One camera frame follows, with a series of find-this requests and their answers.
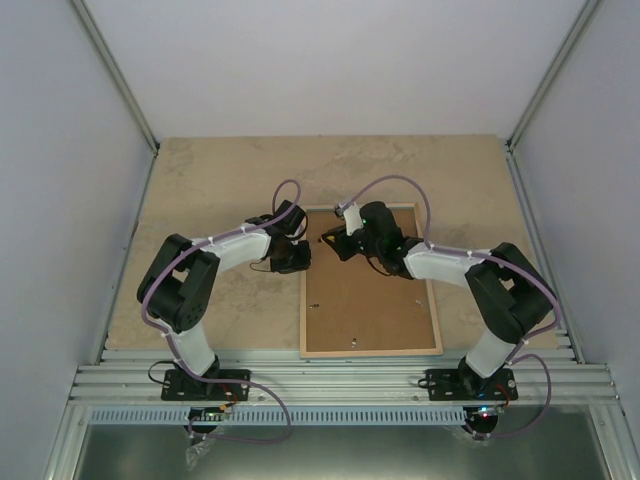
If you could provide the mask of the teal wooden picture frame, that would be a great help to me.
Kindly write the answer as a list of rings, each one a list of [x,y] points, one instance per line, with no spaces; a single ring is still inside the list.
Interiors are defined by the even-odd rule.
[[[301,274],[303,358],[441,355],[433,285],[380,274],[377,261],[343,262],[320,240],[343,223],[330,205],[309,205],[311,266]]]

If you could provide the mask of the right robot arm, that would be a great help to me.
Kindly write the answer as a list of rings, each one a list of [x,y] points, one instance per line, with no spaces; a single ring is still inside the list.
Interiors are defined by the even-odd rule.
[[[321,235],[343,262],[356,255],[376,259],[387,276],[433,280],[471,292],[485,330],[462,358],[454,382],[471,399],[495,387],[498,372],[559,308],[556,295],[518,247],[503,242],[490,250],[437,246],[404,234],[385,203],[342,205],[344,222]]]

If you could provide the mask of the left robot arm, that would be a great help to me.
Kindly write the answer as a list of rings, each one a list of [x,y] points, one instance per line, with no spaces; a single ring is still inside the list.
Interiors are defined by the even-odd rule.
[[[214,237],[165,239],[137,290],[141,316],[159,330],[174,355],[162,380],[164,401],[245,401],[251,372],[223,369],[209,346],[202,320],[217,276],[242,264],[267,260],[271,273],[290,274],[311,265],[304,239],[307,213],[283,201],[271,214],[246,220]]]

